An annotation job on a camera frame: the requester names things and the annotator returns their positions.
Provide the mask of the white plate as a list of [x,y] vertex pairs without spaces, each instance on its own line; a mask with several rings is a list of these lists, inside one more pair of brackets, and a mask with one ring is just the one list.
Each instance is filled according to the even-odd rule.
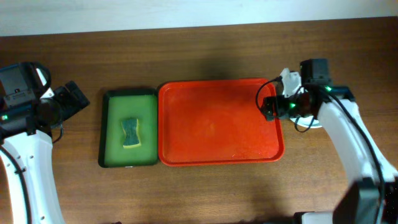
[[313,116],[290,118],[290,120],[293,123],[296,123],[297,126],[303,128],[308,128],[310,124],[311,124],[310,129],[316,129],[322,127],[319,120],[313,119]]

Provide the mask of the green and yellow sponge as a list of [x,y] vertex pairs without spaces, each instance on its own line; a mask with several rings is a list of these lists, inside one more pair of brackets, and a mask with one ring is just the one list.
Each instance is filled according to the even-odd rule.
[[121,126],[125,136],[123,148],[127,149],[141,146],[139,120],[137,118],[125,119],[121,121]]

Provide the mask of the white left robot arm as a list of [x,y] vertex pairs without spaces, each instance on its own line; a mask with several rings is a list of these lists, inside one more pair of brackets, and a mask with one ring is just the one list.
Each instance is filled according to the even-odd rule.
[[6,171],[14,223],[64,223],[53,177],[52,129],[90,102],[70,81],[44,93],[9,95],[1,111],[1,160]]

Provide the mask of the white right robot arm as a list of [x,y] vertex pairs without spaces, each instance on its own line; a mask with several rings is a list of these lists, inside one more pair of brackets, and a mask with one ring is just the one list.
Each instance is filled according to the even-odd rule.
[[304,85],[259,105],[267,121],[312,115],[329,135],[349,188],[331,212],[297,212],[291,223],[397,223],[397,169],[383,156],[346,86]]

